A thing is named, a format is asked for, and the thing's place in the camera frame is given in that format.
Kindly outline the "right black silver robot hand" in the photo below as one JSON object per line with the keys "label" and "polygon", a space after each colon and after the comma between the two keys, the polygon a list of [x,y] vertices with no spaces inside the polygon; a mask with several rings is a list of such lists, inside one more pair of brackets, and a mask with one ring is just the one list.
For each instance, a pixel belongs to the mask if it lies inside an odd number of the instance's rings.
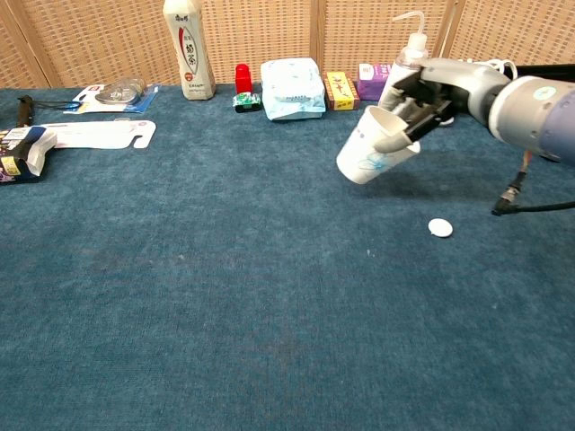
{"label": "right black silver robot hand", "polygon": [[384,107],[392,131],[375,149],[382,154],[403,150],[459,113],[487,126],[491,105],[509,83],[490,66],[428,58],[389,88]]}

